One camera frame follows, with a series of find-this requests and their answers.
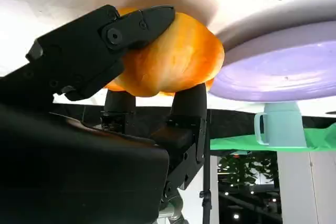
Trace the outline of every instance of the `purple plate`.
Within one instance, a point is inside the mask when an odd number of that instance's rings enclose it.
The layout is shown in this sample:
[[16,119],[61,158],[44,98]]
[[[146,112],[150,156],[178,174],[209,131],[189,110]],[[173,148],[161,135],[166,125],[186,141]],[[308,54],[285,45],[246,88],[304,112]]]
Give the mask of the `purple plate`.
[[336,95],[336,22],[267,34],[225,58],[210,90],[218,97],[281,102]]

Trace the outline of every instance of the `green tablecloth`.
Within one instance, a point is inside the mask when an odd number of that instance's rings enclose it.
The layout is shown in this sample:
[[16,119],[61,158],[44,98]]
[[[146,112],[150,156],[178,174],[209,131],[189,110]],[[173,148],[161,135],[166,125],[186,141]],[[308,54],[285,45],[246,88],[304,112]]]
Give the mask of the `green tablecloth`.
[[272,148],[257,142],[255,135],[215,138],[212,150],[311,152],[336,150],[336,123],[326,129],[305,129],[307,148]]

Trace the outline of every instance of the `light blue mug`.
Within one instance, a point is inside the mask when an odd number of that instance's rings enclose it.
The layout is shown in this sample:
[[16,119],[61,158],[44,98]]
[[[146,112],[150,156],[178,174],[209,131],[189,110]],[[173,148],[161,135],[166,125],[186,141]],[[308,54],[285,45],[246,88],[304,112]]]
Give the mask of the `light blue mug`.
[[[264,135],[260,131],[260,118]],[[259,144],[276,148],[306,148],[302,116],[296,102],[266,103],[264,112],[254,117],[254,130]]]

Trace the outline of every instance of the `white wall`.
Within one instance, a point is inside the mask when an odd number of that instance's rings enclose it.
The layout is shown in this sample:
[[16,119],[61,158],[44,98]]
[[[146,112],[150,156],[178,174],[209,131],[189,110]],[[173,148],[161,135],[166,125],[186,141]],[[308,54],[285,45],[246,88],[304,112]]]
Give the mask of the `white wall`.
[[283,224],[336,223],[336,152],[278,153]]

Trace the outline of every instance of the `mug handle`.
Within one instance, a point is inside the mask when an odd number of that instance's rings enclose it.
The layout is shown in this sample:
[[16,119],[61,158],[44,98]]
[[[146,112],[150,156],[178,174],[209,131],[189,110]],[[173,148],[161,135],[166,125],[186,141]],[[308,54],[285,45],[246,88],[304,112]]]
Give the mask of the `mug handle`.
[[260,118],[261,116],[263,115],[266,115],[265,112],[260,112],[260,113],[257,113],[255,116],[254,116],[254,132],[256,134],[256,138],[257,138],[257,142],[259,144],[262,144],[262,145],[268,145],[269,143],[266,143],[262,140],[261,138],[261,131],[260,131]]

